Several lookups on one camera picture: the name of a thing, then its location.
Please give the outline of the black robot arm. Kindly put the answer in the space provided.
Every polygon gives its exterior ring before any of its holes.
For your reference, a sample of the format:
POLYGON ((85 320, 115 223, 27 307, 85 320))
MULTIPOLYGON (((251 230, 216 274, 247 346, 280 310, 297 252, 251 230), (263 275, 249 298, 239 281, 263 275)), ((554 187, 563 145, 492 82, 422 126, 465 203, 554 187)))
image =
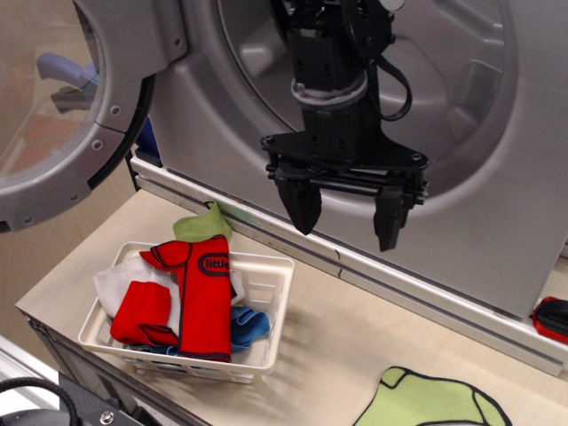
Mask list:
POLYGON ((294 225, 308 234, 321 213, 321 191, 372 197, 381 250, 394 249, 408 212, 424 202, 426 155, 389 139, 380 107, 380 71, 404 82, 385 57, 395 40, 394 11, 378 1, 272 1, 272 18, 292 59, 291 91, 304 129, 269 135, 269 178, 294 225))

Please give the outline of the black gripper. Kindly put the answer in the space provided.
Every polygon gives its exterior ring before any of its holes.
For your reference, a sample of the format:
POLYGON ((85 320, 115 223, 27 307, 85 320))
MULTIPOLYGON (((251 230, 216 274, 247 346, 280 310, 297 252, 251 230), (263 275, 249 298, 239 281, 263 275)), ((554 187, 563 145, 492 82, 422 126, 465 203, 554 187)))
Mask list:
POLYGON ((336 110, 305 107, 303 131, 261 140, 269 155, 269 177, 303 235, 319 220, 319 187, 375 196, 374 228, 382 252, 396 248, 406 205, 427 199, 427 156, 389 139, 377 109, 378 103, 368 99, 336 110))

